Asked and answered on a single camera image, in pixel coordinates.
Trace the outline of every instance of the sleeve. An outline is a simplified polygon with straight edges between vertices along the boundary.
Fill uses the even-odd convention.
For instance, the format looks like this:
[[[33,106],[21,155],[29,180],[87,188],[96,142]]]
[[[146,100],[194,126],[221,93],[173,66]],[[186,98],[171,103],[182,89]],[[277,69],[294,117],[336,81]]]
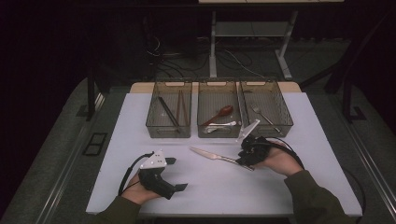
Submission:
[[[308,171],[301,171],[285,179],[293,200],[294,216],[299,224],[352,224],[338,199],[320,187]]]
[[[105,211],[98,213],[91,220],[90,224],[135,224],[139,210],[139,204],[117,196]]]

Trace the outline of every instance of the floor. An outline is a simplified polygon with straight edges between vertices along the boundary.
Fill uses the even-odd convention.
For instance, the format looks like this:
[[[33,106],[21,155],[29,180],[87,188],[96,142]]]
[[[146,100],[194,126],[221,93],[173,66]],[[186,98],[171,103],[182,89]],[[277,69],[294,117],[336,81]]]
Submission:
[[[194,58],[184,58],[167,49],[157,76],[208,77],[208,42],[205,38],[199,42],[200,53]],[[301,83],[337,62],[348,44],[346,40],[290,42],[285,57],[293,81]],[[218,77],[272,76],[283,80],[274,54],[279,45],[276,39],[219,39]],[[363,207],[360,223],[395,223],[395,213],[389,208],[395,204],[392,189],[396,189],[396,138],[358,89],[353,90],[352,104],[362,110],[366,120],[348,123],[341,115],[342,92],[326,94],[326,80],[325,77],[303,91]],[[97,112],[91,121],[86,121],[86,86],[83,80],[70,95],[1,224],[87,223],[92,217],[85,208],[129,87],[113,86],[109,93],[99,94]],[[107,133],[102,152],[96,157],[83,156],[81,152],[93,133]],[[290,223],[285,218],[157,218],[150,222]]]

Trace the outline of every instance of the hand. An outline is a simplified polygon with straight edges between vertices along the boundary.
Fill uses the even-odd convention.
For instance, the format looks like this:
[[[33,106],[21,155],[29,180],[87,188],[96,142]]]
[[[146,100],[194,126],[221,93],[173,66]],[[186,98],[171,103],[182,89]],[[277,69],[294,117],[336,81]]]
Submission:
[[[145,187],[139,181],[139,172],[136,172],[132,179],[128,183],[128,187],[121,194],[121,197],[128,199],[134,203],[142,205],[143,203],[155,199],[161,198],[161,196],[151,190],[145,189]]]
[[[269,167],[273,171],[286,176],[294,175],[303,170],[291,155],[276,147],[270,149],[270,153],[264,161],[255,164],[253,167],[259,168],[263,166]]]

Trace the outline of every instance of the wire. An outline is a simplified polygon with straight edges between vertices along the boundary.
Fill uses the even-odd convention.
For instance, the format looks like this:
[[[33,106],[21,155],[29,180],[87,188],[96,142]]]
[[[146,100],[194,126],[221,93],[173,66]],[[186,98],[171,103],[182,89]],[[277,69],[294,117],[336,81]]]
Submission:
[[[163,56],[177,56],[177,55],[183,55],[183,53],[164,53]]]
[[[155,57],[160,57],[160,56],[161,56],[160,53],[152,53],[152,52],[150,52],[148,49],[146,50],[146,52],[147,52],[148,54],[152,55],[152,56],[155,56]]]
[[[157,36],[153,36],[156,40],[157,40],[157,42],[158,42],[158,45],[157,45],[157,48],[155,48],[155,50],[157,50],[157,49],[159,49],[160,48],[160,45],[161,45],[161,41],[157,38]]]
[[[127,190],[128,188],[133,187],[134,185],[136,185],[136,184],[138,184],[138,183],[140,183],[140,180],[138,180],[138,181],[134,182],[132,185],[126,187],[126,188],[122,191],[122,193],[125,192],[125,190]]]
[[[129,175],[131,174],[132,170],[134,169],[134,166],[135,166],[140,160],[142,160],[143,158],[145,158],[145,157],[150,157],[150,156],[152,156],[152,155],[154,155],[154,152],[151,152],[151,153],[149,153],[149,154],[144,154],[144,155],[140,156],[140,157],[137,158],[137,159],[134,161],[134,163],[132,163],[132,165],[126,170],[126,173],[125,173],[125,175],[124,175],[124,178],[122,179],[121,184],[120,184],[119,196],[121,196],[121,194],[123,193],[123,191],[124,191],[123,188],[124,188],[124,186],[125,186],[126,180],[128,179]]]
[[[159,67],[157,67],[157,69],[158,70],[160,70],[160,71],[162,71],[162,72],[164,72],[166,75],[168,75],[169,77],[174,77],[174,76],[172,76],[172,74],[170,74],[170,73],[168,73],[166,70],[164,70],[164,69],[161,69],[161,68],[159,68]]]
[[[289,63],[288,66],[286,68],[284,68],[282,71],[285,71],[287,69],[290,69],[295,63],[297,63],[298,61],[300,61],[306,54],[308,54],[309,52],[311,52],[315,47],[317,46],[317,44],[314,45],[314,47],[312,47],[311,49],[307,50],[306,52],[304,52],[302,55],[300,55],[296,60],[294,60],[292,63]]]
[[[354,176],[350,171],[348,171],[348,169],[345,168],[344,166],[341,166],[341,169],[343,169],[344,172],[346,172],[353,178],[353,180],[358,185],[359,190],[361,191],[361,200],[362,200],[362,202],[361,202],[361,217],[358,217],[356,219],[356,223],[359,223],[361,221],[361,218],[364,216],[364,213],[366,212],[366,205],[367,205],[366,194],[364,193],[363,186],[359,182],[358,178],[356,176]]]
[[[219,63],[221,63],[224,67],[228,68],[228,69],[232,69],[235,71],[238,70],[243,70],[244,68],[242,68],[240,65],[238,67],[231,67],[229,65],[227,65],[222,59],[225,59],[222,55],[220,54],[216,54],[216,59],[219,61]]]
[[[254,32],[254,28],[253,28],[253,22],[250,22],[250,28],[251,28],[251,32],[253,32],[253,35],[256,36],[256,32]]]
[[[291,151],[294,151],[293,148],[292,148],[287,142],[285,142],[284,140],[282,140],[282,139],[280,139],[280,138],[277,138],[277,137],[272,137],[272,138],[275,138],[276,140],[281,141],[281,142],[284,143]]]
[[[224,58],[224,60],[226,60],[226,61],[228,61],[230,63],[235,63],[235,64],[238,64],[238,65],[240,65],[242,63],[242,65],[244,65],[244,66],[251,66],[253,64],[253,60],[246,53],[244,53],[244,52],[239,52],[239,53],[241,53],[242,55],[244,55],[248,59],[248,63],[242,63],[240,60],[235,60],[236,57],[234,56],[234,54],[230,54],[231,56],[233,56],[231,59],[228,59],[227,57],[224,57],[221,54],[219,56]]]
[[[177,63],[170,62],[169,60],[164,61],[164,63],[171,63],[171,64],[177,66],[178,69],[181,69],[181,70],[184,70],[184,71],[192,72],[192,71],[197,71],[197,70],[200,70],[200,69],[204,68],[204,67],[205,67],[205,64],[207,63],[207,60],[208,60],[208,59],[209,59],[209,55],[207,55],[207,56],[205,57],[205,60],[204,60],[203,64],[200,65],[200,66],[198,66],[198,67],[196,67],[196,68],[184,68],[184,67],[181,67],[180,65],[178,65]]]
[[[182,74],[177,68],[175,68],[175,67],[173,67],[173,66],[171,66],[171,65],[164,64],[164,63],[160,63],[159,65],[163,65],[163,66],[165,66],[165,67],[172,68],[173,70],[177,71],[178,74],[179,74],[181,77],[184,77],[183,74]]]
[[[241,64],[241,62],[239,62],[239,60],[238,60],[230,51],[228,51],[227,49],[226,49],[225,51],[226,51],[227,53],[229,53],[231,56],[233,56],[233,58],[235,58],[235,60],[239,63],[239,65],[241,65],[241,67],[243,67],[243,68],[244,68],[245,70],[247,70],[249,73],[252,73],[252,74],[257,75],[257,76],[259,76],[259,77],[264,77],[263,75],[260,75],[260,74],[258,74],[258,73],[255,73],[255,72],[249,70],[248,68],[246,68],[243,64]]]

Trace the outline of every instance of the white table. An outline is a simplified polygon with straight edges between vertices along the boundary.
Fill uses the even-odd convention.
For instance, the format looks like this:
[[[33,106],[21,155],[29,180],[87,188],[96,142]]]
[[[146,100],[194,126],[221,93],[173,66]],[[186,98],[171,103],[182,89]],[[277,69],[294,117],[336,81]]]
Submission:
[[[317,182],[330,190],[350,216],[361,216],[361,207],[335,158],[305,93],[283,93],[294,121],[284,138],[302,159]],[[292,203],[284,176],[269,169],[250,172],[227,161],[212,161],[189,146],[238,158],[235,139],[200,139],[197,135],[197,93],[192,95],[191,138],[151,139],[145,126],[150,93],[127,94],[105,159],[87,207],[95,214],[105,210],[117,195],[126,169],[139,156],[162,149],[177,162],[162,177],[172,185],[188,183],[171,200],[150,201],[141,217],[290,217]]]

